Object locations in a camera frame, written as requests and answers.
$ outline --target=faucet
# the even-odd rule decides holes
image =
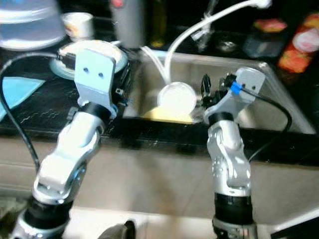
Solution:
[[[218,3],[218,0],[210,0],[207,10],[204,13],[204,18],[210,17],[213,15],[215,7]],[[211,24],[204,26],[201,30],[195,32],[191,35],[191,38],[197,43],[199,52],[202,52],[206,49],[207,44],[211,38],[211,35],[214,33],[214,28]]]

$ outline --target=black cable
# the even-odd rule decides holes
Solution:
[[[15,117],[13,116],[6,100],[3,94],[3,74],[5,73],[5,71],[16,61],[20,60],[20,59],[24,59],[24,58],[29,58],[29,57],[36,57],[36,56],[40,56],[40,57],[50,57],[50,58],[57,58],[57,55],[53,54],[53,53],[46,53],[46,52],[28,52],[28,53],[24,53],[21,55],[18,55],[10,60],[8,60],[3,67],[0,69],[0,102],[6,112],[6,114],[8,115],[9,119],[12,121],[12,123],[14,124],[14,126],[16,127],[16,129],[18,130],[19,134],[21,135],[24,143],[26,144],[31,157],[34,161],[35,164],[35,170],[36,172],[39,171],[40,168],[40,162],[38,159],[38,156],[34,150],[34,147],[32,145],[31,140],[29,139],[29,137],[27,136],[27,134],[25,133],[24,129],[22,128],[22,126],[20,125],[20,123],[15,119]]]
[[[252,161],[252,159],[258,154],[260,153],[261,151],[263,151],[265,148],[267,148],[269,145],[271,145],[272,143],[274,143],[275,141],[277,141],[284,133],[286,133],[291,125],[292,125],[292,122],[293,122],[293,119],[290,115],[290,113],[288,112],[288,110],[283,107],[282,105],[280,105],[279,103],[277,103],[276,101],[273,101],[272,99],[268,98],[268,97],[265,97],[265,96],[261,96],[259,94],[256,94],[255,92],[253,91],[250,91],[250,90],[247,90],[245,88],[242,88],[241,89],[243,92],[251,95],[251,96],[254,96],[256,97],[257,99],[259,100],[262,100],[262,101],[265,101],[271,105],[273,105],[274,107],[278,108],[282,113],[285,114],[285,116],[287,117],[287,124],[285,126],[285,128],[281,131],[281,133],[279,135],[277,135],[276,137],[274,137],[272,140],[270,140],[268,143],[264,144],[263,146],[261,146],[259,149],[257,149],[251,156],[250,158],[248,159],[249,162]]]

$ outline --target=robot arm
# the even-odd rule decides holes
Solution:
[[[99,148],[100,135],[117,116],[115,66],[112,57],[92,50],[77,54],[74,81],[81,109],[59,134],[55,150],[43,160],[32,198],[18,217],[12,239],[55,239],[64,233],[87,164]]]
[[[221,91],[213,98],[210,97],[209,78],[203,79],[204,120],[209,125],[207,149],[213,161],[215,190],[213,227],[219,239],[257,238],[252,217],[250,164],[234,119],[255,100],[236,89],[236,84],[259,93],[264,81],[263,73],[240,68],[235,76],[222,79]],[[227,86],[231,86],[231,90],[225,90]]]

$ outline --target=sink basin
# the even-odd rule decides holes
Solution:
[[[166,52],[156,51],[156,54],[163,61]],[[200,100],[201,80],[204,74],[210,76],[211,92],[214,93],[218,88],[220,78],[225,77],[227,73],[235,73],[244,66],[255,68],[267,76],[260,94],[270,97],[288,109],[293,117],[291,131],[315,133],[314,128],[265,62],[176,53],[172,59],[171,75],[173,81],[185,82],[192,86],[198,100]],[[163,79],[151,59],[143,55],[140,66],[133,73],[130,103],[123,117],[142,118],[147,112],[157,107],[157,96],[164,86]],[[202,121],[202,113],[203,109],[197,107],[191,115],[193,122]],[[256,100],[242,110],[236,121],[244,128],[282,130],[287,119],[281,111],[272,105]]]

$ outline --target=white cup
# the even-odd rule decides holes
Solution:
[[[66,33],[72,41],[94,38],[93,15],[86,12],[70,12],[62,16]]]

